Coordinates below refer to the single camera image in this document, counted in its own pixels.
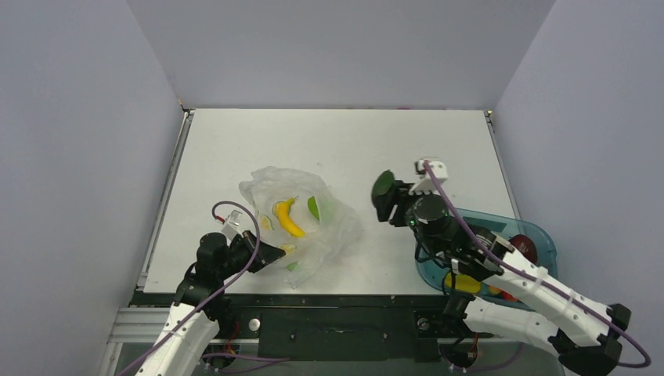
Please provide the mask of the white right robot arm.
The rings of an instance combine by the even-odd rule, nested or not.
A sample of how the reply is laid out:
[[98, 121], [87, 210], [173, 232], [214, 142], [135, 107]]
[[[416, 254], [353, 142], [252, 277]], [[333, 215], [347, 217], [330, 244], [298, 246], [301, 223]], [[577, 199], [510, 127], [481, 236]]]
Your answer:
[[385, 171], [371, 201], [380, 222], [413, 232], [417, 261], [447, 270], [451, 297], [441, 316], [449, 333], [522, 342], [579, 375], [606, 375], [620, 366], [631, 318], [624, 305], [579, 295], [496, 231], [467, 222], [434, 184], [422, 189]]

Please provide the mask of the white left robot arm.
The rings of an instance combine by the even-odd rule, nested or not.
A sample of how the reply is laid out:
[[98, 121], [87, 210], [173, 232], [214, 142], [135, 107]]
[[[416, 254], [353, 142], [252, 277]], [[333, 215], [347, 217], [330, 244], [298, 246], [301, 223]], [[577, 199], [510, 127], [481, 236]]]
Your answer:
[[230, 299], [224, 296], [229, 279], [256, 273], [286, 254], [258, 242], [250, 231], [238, 233], [232, 240], [222, 233], [203, 235], [196, 261], [176, 288], [161, 332], [136, 374], [191, 375], [210, 341], [233, 329]]

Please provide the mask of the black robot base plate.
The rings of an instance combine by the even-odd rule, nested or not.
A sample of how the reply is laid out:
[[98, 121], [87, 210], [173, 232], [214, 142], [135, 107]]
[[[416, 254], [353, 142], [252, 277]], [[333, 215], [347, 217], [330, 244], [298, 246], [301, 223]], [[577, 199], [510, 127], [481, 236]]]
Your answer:
[[262, 357], [293, 361], [433, 362], [440, 348], [469, 347], [475, 334], [448, 320], [445, 295], [228, 294], [213, 338], [255, 340]]

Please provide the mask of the translucent plastic bag with prints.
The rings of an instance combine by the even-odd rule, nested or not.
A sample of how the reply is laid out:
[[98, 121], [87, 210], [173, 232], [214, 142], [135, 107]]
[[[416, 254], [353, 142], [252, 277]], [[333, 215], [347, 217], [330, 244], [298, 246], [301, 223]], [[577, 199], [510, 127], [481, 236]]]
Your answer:
[[[311, 172], [269, 166], [251, 173], [251, 179], [239, 184], [241, 196], [254, 209], [263, 242], [281, 248], [287, 254], [276, 262], [284, 282], [297, 288], [318, 272], [324, 264], [356, 243], [363, 233], [357, 211], [335, 197], [323, 179]], [[315, 196], [320, 220], [307, 208], [309, 197]], [[291, 197], [290, 210], [294, 222], [305, 236], [289, 235], [273, 214], [273, 205]]]

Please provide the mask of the dark green fake avocado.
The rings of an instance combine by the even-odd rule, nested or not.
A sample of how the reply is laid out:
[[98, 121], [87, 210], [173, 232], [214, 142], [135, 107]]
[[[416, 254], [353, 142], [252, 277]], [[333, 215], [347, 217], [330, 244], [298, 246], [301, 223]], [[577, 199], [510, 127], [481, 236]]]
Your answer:
[[387, 195], [395, 181], [394, 173], [391, 170], [383, 171], [376, 179], [371, 190], [371, 201], [376, 203], [381, 197]]

